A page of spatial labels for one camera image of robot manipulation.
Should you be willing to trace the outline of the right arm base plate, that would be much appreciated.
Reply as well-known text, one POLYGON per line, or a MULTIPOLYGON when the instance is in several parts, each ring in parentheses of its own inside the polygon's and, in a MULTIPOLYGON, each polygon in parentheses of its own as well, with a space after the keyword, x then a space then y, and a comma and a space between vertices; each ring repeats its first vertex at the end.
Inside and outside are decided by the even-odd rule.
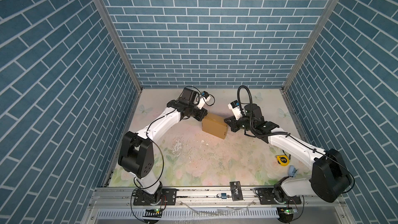
POLYGON ((289 197, 279 188, 255 188, 253 192, 259 198, 261 205, 302 204, 302 200, 299 196, 289 197))

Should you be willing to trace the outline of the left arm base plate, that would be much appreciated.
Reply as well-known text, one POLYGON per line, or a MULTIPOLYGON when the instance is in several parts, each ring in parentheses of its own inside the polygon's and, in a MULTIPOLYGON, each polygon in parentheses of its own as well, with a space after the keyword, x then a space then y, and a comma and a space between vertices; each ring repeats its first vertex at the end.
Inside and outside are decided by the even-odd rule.
POLYGON ((175 205, 177 197, 177 189, 175 188, 159 188, 154 194, 149 194, 144 190, 138 189, 133 194, 133 205, 149 206, 149 205, 175 205))

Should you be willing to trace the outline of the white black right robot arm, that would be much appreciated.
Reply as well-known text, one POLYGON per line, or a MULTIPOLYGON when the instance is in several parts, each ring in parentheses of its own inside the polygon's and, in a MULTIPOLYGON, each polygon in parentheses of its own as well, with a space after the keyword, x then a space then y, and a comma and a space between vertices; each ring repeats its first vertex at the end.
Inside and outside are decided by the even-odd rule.
POLYGON ((332 203, 354 187, 353 176, 337 150, 324 150, 295 138, 279 125, 266 121, 257 104, 242 107, 238 101, 234 101, 228 104, 228 108, 233 116, 224 121, 232 132, 250 131, 252 137, 282 149, 311 171, 310 176, 287 176, 278 181, 273 189, 274 199, 278 203, 285 203, 289 198, 300 195, 317 196, 332 203))

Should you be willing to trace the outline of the brown cardboard box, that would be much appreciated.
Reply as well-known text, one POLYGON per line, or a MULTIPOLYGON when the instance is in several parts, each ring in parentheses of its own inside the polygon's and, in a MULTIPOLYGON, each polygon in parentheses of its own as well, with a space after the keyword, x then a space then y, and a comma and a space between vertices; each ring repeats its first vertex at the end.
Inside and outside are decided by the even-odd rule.
POLYGON ((212 113, 208 113, 202 120, 202 131, 223 140, 226 138, 228 127, 223 117, 212 113))

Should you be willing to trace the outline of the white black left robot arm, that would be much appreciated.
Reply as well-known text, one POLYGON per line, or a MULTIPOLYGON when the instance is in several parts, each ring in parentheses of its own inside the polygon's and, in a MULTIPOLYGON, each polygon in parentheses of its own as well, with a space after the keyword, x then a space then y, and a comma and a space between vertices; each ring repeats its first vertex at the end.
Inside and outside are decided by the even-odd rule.
POLYGON ((162 183, 152 172, 154 148, 161 151, 157 142, 174 125, 183 119, 202 121, 207 115, 205 105, 211 106, 215 98, 206 91, 185 87, 176 100, 167 103, 165 110, 154 121, 137 132, 127 132, 121 143, 118 164, 133 175, 134 183, 146 201, 155 204, 162 199, 162 183))

